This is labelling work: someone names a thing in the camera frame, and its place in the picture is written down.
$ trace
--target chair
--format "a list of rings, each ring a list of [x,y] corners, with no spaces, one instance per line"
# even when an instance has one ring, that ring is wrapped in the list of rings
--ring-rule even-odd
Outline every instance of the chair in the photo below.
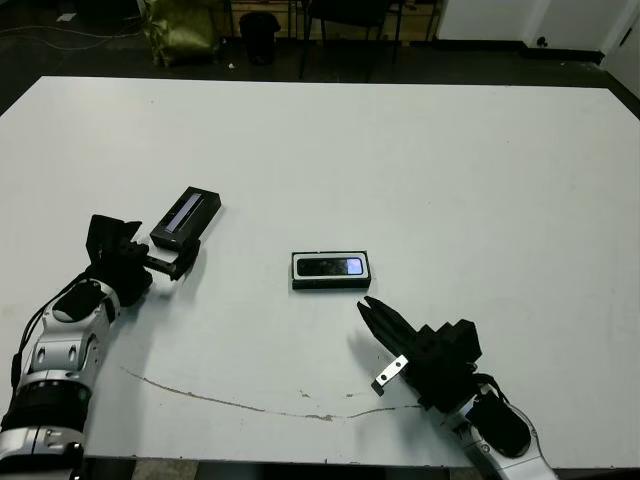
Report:
[[[396,37],[393,44],[393,63],[396,61],[404,0],[397,0],[397,3],[398,9],[392,12],[398,16],[396,22]],[[371,28],[377,27],[378,33],[376,35],[376,41],[380,41],[382,27],[390,4],[391,0],[302,0],[302,8],[304,9],[304,49],[300,61],[299,78],[302,78],[304,74],[309,37],[311,35],[311,24],[314,18],[320,20],[323,44],[327,40],[327,32],[324,25],[325,21],[366,28],[366,40],[369,40],[369,31]]]

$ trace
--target white wall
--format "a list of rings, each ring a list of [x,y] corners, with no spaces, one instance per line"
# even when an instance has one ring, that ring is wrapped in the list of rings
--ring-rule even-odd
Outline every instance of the white wall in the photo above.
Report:
[[[442,40],[515,40],[608,53],[640,0],[448,0]]]
[[[602,49],[629,0],[553,0],[528,46],[545,37],[548,48]]]
[[[438,29],[442,40],[522,40],[538,0],[449,0]]]

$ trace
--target metal bracket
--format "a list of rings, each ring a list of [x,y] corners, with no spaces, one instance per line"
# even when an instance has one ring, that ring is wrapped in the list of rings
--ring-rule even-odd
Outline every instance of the metal bracket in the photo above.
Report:
[[[404,355],[400,355],[376,377],[371,384],[371,388],[373,388],[379,396],[382,396],[384,394],[383,387],[398,375],[408,363],[409,360],[407,360]]]

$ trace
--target white table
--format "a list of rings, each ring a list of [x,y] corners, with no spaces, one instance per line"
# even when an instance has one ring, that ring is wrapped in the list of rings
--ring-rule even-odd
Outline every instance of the white table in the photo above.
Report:
[[[193,272],[115,325],[90,455],[467,465],[403,382],[370,389],[359,294],[290,289],[291,251],[366,249],[415,327],[476,323],[552,466],[640,465],[640,124],[606,90],[43,78],[0,152],[3,411],[91,214],[148,233],[222,197]]]

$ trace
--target green bag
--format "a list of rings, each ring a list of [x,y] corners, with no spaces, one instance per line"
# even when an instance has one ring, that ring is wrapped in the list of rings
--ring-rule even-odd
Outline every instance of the green bag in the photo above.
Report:
[[[210,3],[180,0],[144,0],[144,33],[153,62],[169,67],[191,59],[211,60],[220,49]]]

